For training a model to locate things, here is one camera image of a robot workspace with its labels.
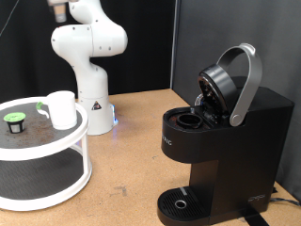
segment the cup handle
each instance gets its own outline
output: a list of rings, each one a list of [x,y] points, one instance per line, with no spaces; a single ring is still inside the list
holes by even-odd
[[[41,114],[41,115],[45,115],[46,117],[47,117],[47,119],[49,119],[49,114],[46,112],[46,111],[44,111],[44,110],[42,110],[41,109],[41,106],[43,105],[43,102],[38,102],[37,104],[36,104],[36,109],[37,109],[37,111]]]

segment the coffee maker handle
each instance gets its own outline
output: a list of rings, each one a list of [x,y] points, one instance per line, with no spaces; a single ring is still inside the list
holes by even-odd
[[[249,68],[244,88],[230,115],[230,125],[232,126],[238,126],[243,122],[246,112],[250,107],[256,91],[261,83],[261,59],[257,55],[256,49],[252,45],[242,43],[239,46],[235,46],[227,50],[217,61],[217,65],[226,71],[231,62],[242,53],[246,53]]]

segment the black cable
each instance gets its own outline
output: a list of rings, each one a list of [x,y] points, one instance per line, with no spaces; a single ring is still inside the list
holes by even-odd
[[[285,199],[281,199],[281,198],[271,198],[270,202],[290,202],[294,205],[301,206],[301,203],[298,201],[285,200]]]
[[[1,33],[0,33],[0,37],[2,36],[2,33],[4,32],[4,30],[6,29],[6,27],[7,27],[7,25],[8,25],[8,22],[9,22],[9,19],[10,19],[11,15],[12,15],[13,11],[14,11],[15,8],[17,7],[18,3],[19,3],[19,0],[16,2],[16,4],[15,4],[15,6],[13,7],[11,13],[9,14],[8,20],[7,20],[6,24],[4,25],[4,27],[3,27],[3,29],[2,29],[2,31],[1,31]]]

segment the coffee pod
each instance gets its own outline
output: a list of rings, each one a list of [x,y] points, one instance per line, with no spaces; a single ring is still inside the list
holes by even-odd
[[[11,134],[19,134],[24,130],[25,117],[26,115],[22,112],[10,113],[4,117],[4,121],[8,123]]]

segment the single-serve coffee machine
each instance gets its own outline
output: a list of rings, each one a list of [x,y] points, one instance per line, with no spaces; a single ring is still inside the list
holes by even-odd
[[[241,84],[227,74],[240,54],[249,63]],[[192,166],[189,186],[160,196],[163,224],[212,225],[267,209],[293,102],[259,87],[261,74],[253,46],[232,47],[199,74],[201,94],[195,106],[164,114],[162,151]]]

